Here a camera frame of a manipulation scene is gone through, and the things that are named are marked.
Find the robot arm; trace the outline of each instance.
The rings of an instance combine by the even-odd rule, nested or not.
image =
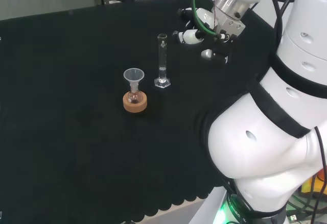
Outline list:
[[[197,13],[208,27],[214,25],[213,31],[230,36],[226,43],[231,44],[232,36],[237,38],[245,28],[240,21],[242,14],[259,1],[215,0],[210,12],[197,9]],[[321,153],[327,154],[326,22],[327,0],[296,0],[273,54],[279,68],[270,68],[257,82],[279,112],[307,134],[295,136],[278,124],[280,114],[269,117],[253,93],[241,97],[211,125],[208,149],[212,161],[222,174],[234,179],[237,189],[224,204],[229,206],[225,221],[247,222],[249,216],[243,214],[256,212],[250,216],[262,218],[258,223],[288,223],[287,200],[322,168]],[[211,58],[215,51],[206,53]],[[281,69],[289,75],[282,74]],[[321,130],[322,152],[313,129],[316,126]]]

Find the robot end effector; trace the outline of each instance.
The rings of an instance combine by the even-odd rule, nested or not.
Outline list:
[[[241,18],[249,8],[250,4],[257,3],[260,0],[212,0],[213,8],[211,11],[206,9],[196,9],[196,15],[199,21],[210,31],[215,32],[218,38],[212,49],[202,52],[202,57],[207,60],[223,58],[228,59],[232,45],[235,44],[237,37],[245,29]],[[206,33],[195,29],[196,19],[193,19],[192,9],[187,8],[179,10],[181,19],[188,21],[185,32],[175,31],[173,36],[182,44],[198,44],[203,41]]]

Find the black tablecloth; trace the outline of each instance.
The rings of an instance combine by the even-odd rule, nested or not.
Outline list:
[[[184,26],[176,12],[189,5],[143,0],[0,22],[3,223],[140,221],[220,185],[194,120],[267,70],[272,29],[248,12],[223,67],[200,59],[211,39],[173,42]],[[166,89],[153,82],[160,33],[169,35]],[[138,116],[122,104],[131,67],[145,72],[148,107]]]

